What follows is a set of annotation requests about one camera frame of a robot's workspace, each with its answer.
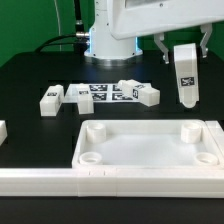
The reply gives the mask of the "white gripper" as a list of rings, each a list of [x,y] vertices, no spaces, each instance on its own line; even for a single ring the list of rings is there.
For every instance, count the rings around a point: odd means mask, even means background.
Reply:
[[[224,0],[107,0],[107,10],[110,32],[116,39],[155,34],[154,42],[166,64],[169,50],[163,32],[201,25],[200,48],[206,58],[211,23],[224,20]]]

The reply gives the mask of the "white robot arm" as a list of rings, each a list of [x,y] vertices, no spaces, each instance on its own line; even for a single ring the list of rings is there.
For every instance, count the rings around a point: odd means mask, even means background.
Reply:
[[[85,56],[103,63],[126,61],[142,54],[137,39],[152,35],[169,60],[163,44],[169,31],[199,26],[206,44],[212,24],[224,21],[224,0],[94,0],[95,22],[89,30],[89,49]]]

